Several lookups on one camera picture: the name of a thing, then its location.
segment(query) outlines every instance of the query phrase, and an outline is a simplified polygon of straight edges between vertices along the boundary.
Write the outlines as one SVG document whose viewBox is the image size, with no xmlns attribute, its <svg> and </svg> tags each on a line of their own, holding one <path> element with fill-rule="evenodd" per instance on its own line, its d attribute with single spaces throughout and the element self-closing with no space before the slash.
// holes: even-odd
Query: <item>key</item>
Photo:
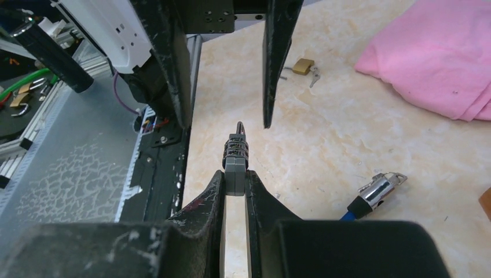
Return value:
<svg viewBox="0 0 491 278">
<path fill-rule="evenodd" d="M 310 87 L 312 88 L 314 84 L 321 79 L 321 75 L 319 74 L 319 69 L 317 67 L 311 67 L 310 71 L 312 72 L 312 83 L 310 84 Z"/>
</svg>

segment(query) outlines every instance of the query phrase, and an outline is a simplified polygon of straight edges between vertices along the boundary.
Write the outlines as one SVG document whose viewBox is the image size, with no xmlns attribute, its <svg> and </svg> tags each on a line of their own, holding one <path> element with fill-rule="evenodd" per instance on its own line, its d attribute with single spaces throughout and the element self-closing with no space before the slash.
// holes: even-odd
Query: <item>brass padlock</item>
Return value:
<svg viewBox="0 0 491 278">
<path fill-rule="evenodd" d="M 292 71 L 296 74 L 307 75 L 310 72 L 310 67 L 314 64 L 314 60 L 301 58 L 292 67 Z"/>
</svg>

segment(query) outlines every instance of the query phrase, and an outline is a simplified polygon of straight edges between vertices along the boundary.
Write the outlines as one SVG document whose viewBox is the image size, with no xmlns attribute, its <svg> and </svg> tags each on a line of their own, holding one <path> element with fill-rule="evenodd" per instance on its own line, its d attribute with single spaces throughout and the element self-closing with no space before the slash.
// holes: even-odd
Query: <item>table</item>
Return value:
<svg viewBox="0 0 491 278">
<path fill-rule="evenodd" d="M 221 168 L 223 144 L 245 125 L 250 169 L 307 219 L 339 219 L 379 172 L 409 177 L 370 220 L 419 223 L 454 277 L 491 273 L 491 224 L 478 198 L 491 186 L 491 125 L 453 121 L 356 73 L 369 40 L 414 1 L 322 1 L 304 8 L 285 65 L 316 61 L 321 79 L 284 71 L 271 129 L 262 127 L 259 23 L 203 44 L 184 203 Z M 227 199 L 226 277 L 247 277 L 244 199 Z"/>
</svg>

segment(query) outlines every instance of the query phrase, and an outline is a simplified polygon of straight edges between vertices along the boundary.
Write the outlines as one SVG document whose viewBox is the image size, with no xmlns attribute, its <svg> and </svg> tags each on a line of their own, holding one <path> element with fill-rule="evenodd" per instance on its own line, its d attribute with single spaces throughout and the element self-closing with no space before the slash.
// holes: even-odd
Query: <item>cable connector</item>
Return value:
<svg viewBox="0 0 491 278">
<path fill-rule="evenodd" d="M 389 172 L 372 177 L 372 181 L 358 190 L 360 193 L 348 206 L 348 211 L 360 219 L 379 207 L 384 198 L 392 192 L 397 185 L 408 179 L 401 173 Z"/>
</svg>

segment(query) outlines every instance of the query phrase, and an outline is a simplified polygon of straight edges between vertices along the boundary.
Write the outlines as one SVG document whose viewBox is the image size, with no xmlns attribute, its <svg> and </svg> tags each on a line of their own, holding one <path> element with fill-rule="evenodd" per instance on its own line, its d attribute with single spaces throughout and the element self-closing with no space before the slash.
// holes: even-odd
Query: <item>robotic arm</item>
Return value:
<svg viewBox="0 0 491 278">
<path fill-rule="evenodd" d="M 133 97 L 158 116 L 192 118 L 186 34 L 231 33 L 235 19 L 266 20 L 263 39 L 263 121 L 272 123 L 276 86 L 303 0 L 60 0 L 105 52 Z"/>
</svg>

